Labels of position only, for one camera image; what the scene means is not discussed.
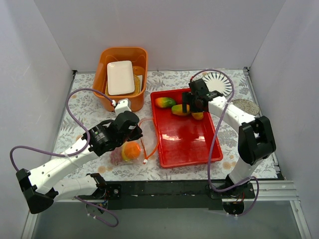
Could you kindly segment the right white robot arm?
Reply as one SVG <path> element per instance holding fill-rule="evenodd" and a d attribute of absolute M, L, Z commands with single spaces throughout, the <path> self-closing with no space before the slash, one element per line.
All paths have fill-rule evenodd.
<path fill-rule="evenodd" d="M 226 122 L 238 133 L 239 159 L 225 180 L 225 188 L 210 188 L 218 193 L 226 192 L 231 198 L 239 197 L 243 184 L 249 182 L 261 160 L 268 158 L 276 143 L 270 120 L 266 116 L 255 117 L 233 105 L 218 91 L 209 91 L 203 79 L 189 83 L 190 92 L 182 94 L 182 111 L 208 112 Z"/>

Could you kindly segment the clear zip top bag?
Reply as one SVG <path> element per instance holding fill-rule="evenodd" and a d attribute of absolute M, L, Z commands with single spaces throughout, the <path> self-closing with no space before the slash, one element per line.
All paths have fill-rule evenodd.
<path fill-rule="evenodd" d="M 159 146 L 160 137 L 155 124 L 155 118 L 144 118 L 139 122 L 138 126 L 141 128 L 143 136 L 140 139 L 134 140 L 134 142 L 140 145 L 140 156 L 135 160 L 123 161 L 117 166 L 129 164 L 147 164 L 151 157 L 156 153 Z"/>

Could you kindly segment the orange tangerine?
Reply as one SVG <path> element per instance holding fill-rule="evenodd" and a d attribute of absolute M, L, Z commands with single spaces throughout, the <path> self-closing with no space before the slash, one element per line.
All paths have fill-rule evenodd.
<path fill-rule="evenodd" d="M 126 142 L 123 146 L 125 148 L 125 154 L 130 160 L 135 160 L 140 156 L 141 148 L 140 145 L 134 141 Z"/>

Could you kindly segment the purple grape bunch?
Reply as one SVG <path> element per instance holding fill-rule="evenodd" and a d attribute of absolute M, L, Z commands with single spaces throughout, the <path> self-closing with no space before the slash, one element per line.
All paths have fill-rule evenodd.
<path fill-rule="evenodd" d="M 114 151 L 110 154 L 110 162 L 113 165 L 119 165 L 123 162 L 122 158 L 122 150 L 120 148 L 116 148 Z"/>

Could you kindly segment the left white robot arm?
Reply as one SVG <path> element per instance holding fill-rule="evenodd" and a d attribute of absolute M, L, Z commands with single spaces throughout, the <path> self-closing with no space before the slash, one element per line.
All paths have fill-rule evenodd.
<path fill-rule="evenodd" d="M 83 164 L 95 160 L 127 141 L 142 137 L 139 117 L 125 111 L 115 119 L 104 120 L 84 133 L 66 152 L 30 171 L 16 173 L 20 188 L 32 214 L 47 210 L 54 202 L 75 196 L 101 199 L 109 193 L 106 181 L 99 173 L 84 178 L 65 179 Z"/>

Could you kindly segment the yellow lemon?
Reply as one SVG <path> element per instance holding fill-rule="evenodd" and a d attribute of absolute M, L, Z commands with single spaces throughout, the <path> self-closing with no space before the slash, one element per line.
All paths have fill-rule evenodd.
<path fill-rule="evenodd" d="M 191 113 L 192 117 L 195 119 L 195 120 L 202 120 L 203 117 L 204 117 L 204 114 L 203 112 L 200 112 L 200 113 Z"/>

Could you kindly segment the green yellow mango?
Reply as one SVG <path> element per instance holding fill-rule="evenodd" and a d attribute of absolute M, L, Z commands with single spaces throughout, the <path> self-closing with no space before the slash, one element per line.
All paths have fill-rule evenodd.
<path fill-rule="evenodd" d="M 186 105 L 186 112 L 183 112 L 183 104 L 172 106 L 171 112 L 176 116 L 187 116 L 190 114 L 189 105 Z"/>

